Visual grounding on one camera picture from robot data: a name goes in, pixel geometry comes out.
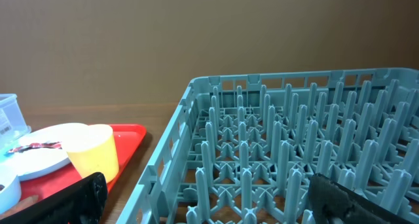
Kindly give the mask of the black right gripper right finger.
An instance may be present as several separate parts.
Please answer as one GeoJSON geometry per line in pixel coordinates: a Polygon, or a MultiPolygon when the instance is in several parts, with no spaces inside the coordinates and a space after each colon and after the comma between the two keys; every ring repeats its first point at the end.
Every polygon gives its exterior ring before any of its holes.
{"type": "Polygon", "coordinates": [[[322,174],[310,178],[308,206],[317,224],[410,223],[322,174]]]}

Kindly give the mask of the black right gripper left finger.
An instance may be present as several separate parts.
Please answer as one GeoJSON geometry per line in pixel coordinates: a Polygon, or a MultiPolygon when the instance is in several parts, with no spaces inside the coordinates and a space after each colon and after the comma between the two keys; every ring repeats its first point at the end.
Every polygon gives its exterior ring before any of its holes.
{"type": "Polygon", "coordinates": [[[37,203],[5,217],[10,224],[96,224],[105,208],[108,190],[104,175],[95,172],[37,203]]]}

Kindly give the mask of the yellow plastic cup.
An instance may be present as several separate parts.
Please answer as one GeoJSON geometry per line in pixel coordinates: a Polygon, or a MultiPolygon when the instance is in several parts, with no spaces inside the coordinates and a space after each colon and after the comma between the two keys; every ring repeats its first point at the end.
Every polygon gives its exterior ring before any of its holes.
{"type": "Polygon", "coordinates": [[[117,149],[113,129],[108,124],[77,129],[63,140],[62,149],[82,178],[100,172],[109,183],[118,174],[117,149]]]}

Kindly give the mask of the light blue plate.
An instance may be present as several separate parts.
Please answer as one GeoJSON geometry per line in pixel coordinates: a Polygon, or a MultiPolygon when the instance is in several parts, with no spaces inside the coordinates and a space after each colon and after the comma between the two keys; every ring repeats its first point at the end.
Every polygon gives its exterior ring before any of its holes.
{"type": "Polygon", "coordinates": [[[72,132],[86,124],[71,122],[49,126],[27,134],[16,140],[9,148],[1,151],[1,164],[12,168],[20,181],[45,176],[70,163],[67,153],[62,149],[31,149],[23,153],[6,155],[9,149],[31,143],[63,142],[72,132]]]}

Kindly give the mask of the red snack wrapper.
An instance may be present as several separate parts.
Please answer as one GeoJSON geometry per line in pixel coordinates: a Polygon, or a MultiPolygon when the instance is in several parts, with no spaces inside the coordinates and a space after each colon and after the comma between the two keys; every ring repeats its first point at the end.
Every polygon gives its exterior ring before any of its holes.
{"type": "Polygon", "coordinates": [[[62,145],[61,143],[58,142],[51,142],[51,143],[31,143],[29,145],[23,145],[23,146],[19,146],[16,147],[14,149],[9,149],[6,152],[6,155],[11,155],[14,153],[23,153],[24,151],[28,151],[31,149],[61,149],[62,145]]]}

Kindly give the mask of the light blue bowl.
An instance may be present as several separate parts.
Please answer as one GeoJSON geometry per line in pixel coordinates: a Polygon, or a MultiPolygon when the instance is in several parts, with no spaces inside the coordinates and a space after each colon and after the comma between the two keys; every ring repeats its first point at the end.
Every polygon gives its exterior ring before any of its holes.
{"type": "Polygon", "coordinates": [[[17,173],[10,167],[1,165],[1,214],[15,206],[22,191],[17,173]]]}

